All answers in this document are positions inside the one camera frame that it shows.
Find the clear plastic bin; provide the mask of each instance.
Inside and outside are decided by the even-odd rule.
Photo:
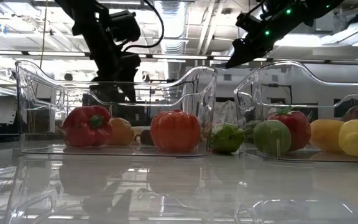
[[[21,159],[4,223],[172,223],[210,215],[206,159],[65,157]]]
[[[294,61],[261,66],[234,90],[244,150],[272,159],[358,162],[358,83],[350,81],[326,82]]]
[[[16,68],[20,143],[24,153],[141,156],[206,156],[209,153],[209,124],[213,120],[217,79],[213,68],[192,68],[172,83],[57,81],[31,62],[19,61]],[[111,117],[123,118],[131,124],[132,132],[125,129],[129,134],[113,129],[115,140],[126,139],[125,143],[119,143],[124,146],[118,143],[84,148],[65,145],[64,120],[76,107],[90,105],[105,107]],[[175,151],[154,146],[149,131],[153,117],[161,111],[173,110],[198,118],[200,131],[195,132],[199,133],[195,147]],[[176,139],[179,138],[186,141],[190,136]]]

